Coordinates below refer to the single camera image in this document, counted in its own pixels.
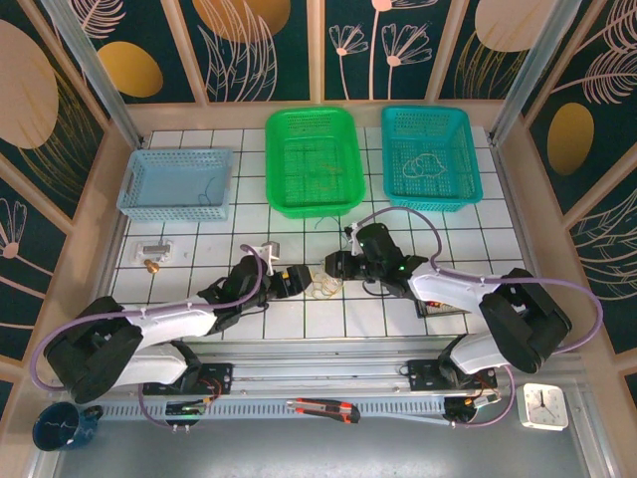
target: blue plastic basket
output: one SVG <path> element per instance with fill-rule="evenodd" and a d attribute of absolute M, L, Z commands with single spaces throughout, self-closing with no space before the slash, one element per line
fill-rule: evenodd
<path fill-rule="evenodd" d="M 226 220 L 232 158 L 228 148 L 135 151 L 117 208 L 133 221 Z"/>
<path fill-rule="evenodd" d="M 482 200 L 469 117 L 442 107 L 382 113 L 383 187 L 393 206 L 457 211 Z"/>

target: metal frame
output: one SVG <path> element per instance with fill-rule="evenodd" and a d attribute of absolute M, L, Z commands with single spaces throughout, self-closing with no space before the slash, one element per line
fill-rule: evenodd
<path fill-rule="evenodd" d="M 40 0 L 49 13 L 56 28 L 62 35 L 69 50 L 82 66 L 102 104 L 117 124 L 126 142 L 135 149 L 141 148 L 140 134 L 119 92 L 115 89 L 106 72 L 98 52 L 84 33 L 70 3 L 60 0 Z"/>

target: plastic basket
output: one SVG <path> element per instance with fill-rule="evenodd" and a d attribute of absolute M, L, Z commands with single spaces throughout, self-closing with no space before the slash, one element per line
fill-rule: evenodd
<path fill-rule="evenodd" d="M 346 214 L 365 195 L 356 128 L 339 108 L 275 113 L 266 124 L 266 193 L 290 218 Z"/>
<path fill-rule="evenodd" d="M 228 148 L 135 151 L 117 208 L 133 221 L 226 220 L 232 158 Z"/>
<path fill-rule="evenodd" d="M 482 200 L 469 117 L 441 107 L 382 113 L 383 188 L 394 206 L 457 211 Z"/>

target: teal plastic basket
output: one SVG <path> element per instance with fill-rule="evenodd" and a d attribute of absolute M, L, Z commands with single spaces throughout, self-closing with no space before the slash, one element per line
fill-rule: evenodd
<path fill-rule="evenodd" d="M 462 110 L 385 108 L 382 150 L 391 205 L 453 212 L 482 200 L 471 126 Z"/>

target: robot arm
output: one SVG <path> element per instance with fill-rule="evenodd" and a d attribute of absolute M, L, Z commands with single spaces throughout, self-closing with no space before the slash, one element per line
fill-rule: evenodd
<path fill-rule="evenodd" d="M 441 373 L 455 386 L 481 369 L 504 364 L 535 373 L 571 330 L 566 314 L 540 285 L 486 284 L 480 276 L 472 282 L 446 275 L 427 258 L 403 255 L 384 224 L 353 224 L 345 232 L 351 252 L 325 258 L 332 277 L 378 281 L 396 297 L 447 304 L 485 318 L 488 333 L 459 338 L 439 357 Z M 504 277 L 532 275 L 514 269 Z"/>

